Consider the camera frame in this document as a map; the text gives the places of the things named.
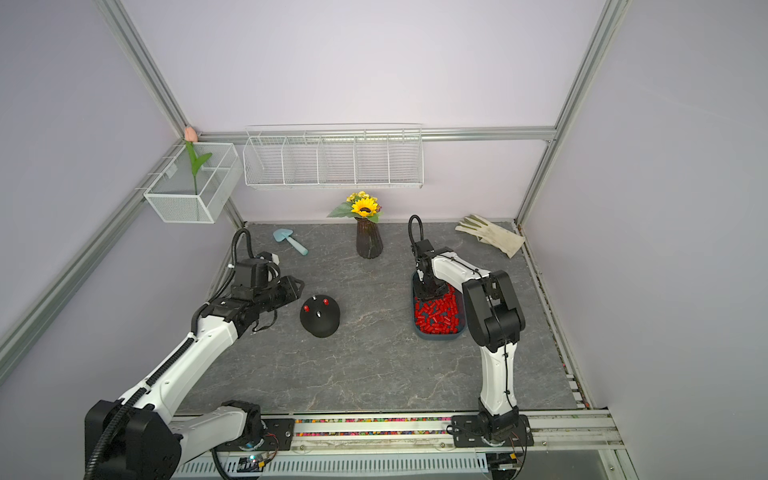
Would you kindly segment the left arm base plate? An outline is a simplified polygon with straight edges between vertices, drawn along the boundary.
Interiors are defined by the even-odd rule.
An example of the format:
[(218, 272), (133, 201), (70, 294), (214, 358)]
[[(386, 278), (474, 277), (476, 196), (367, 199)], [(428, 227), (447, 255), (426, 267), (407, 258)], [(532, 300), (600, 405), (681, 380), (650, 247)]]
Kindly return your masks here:
[(296, 421), (290, 417), (263, 418), (260, 437), (243, 434), (217, 447), (219, 452), (288, 451), (294, 438)]

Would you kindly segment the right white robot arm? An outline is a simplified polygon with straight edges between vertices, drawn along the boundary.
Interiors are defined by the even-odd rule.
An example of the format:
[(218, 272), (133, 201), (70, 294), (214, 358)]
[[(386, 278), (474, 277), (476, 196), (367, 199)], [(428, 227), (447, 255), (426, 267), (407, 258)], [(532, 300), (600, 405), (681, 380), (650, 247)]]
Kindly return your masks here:
[(513, 362), (525, 318), (509, 275), (477, 267), (456, 252), (413, 241), (416, 324), (429, 335), (469, 331), (480, 348), (480, 412), (493, 421), (519, 415)]

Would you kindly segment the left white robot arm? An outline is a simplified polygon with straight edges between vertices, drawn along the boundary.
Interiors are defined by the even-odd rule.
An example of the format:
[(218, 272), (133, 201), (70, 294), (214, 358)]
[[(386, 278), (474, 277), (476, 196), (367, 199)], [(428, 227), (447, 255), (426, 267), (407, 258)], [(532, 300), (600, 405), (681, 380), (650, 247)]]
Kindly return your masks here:
[(303, 282), (283, 276), (276, 255), (261, 252), (235, 260), (229, 294), (195, 314), (190, 333), (147, 377), (115, 401), (97, 402), (85, 417), (87, 479), (169, 479), (177, 468), (217, 447), (277, 447), (258, 405), (227, 401), (215, 410), (178, 421), (175, 414), (214, 361), (258, 319), (297, 300)]

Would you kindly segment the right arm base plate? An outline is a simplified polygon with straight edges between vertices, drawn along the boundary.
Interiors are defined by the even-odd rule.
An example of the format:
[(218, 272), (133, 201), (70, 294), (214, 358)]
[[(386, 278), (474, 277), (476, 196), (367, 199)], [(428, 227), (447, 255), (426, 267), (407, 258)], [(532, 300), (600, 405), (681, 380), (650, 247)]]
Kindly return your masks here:
[(459, 448), (529, 447), (534, 444), (528, 417), (515, 409), (503, 415), (486, 412), (454, 415), (446, 432)]

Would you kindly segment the black dome screw fixture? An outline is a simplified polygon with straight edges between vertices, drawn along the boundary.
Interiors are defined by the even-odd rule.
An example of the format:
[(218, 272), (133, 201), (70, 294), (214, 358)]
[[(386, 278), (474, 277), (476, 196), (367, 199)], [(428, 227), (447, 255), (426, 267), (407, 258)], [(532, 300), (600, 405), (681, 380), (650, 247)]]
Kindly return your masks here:
[[(323, 305), (323, 299), (329, 299), (330, 305)], [(305, 313), (303, 306), (309, 306), (310, 312)], [(328, 295), (315, 295), (307, 299), (301, 307), (300, 323), (302, 327), (317, 338), (327, 338), (333, 335), (340, 326), (340, 307), (335, 299)]]

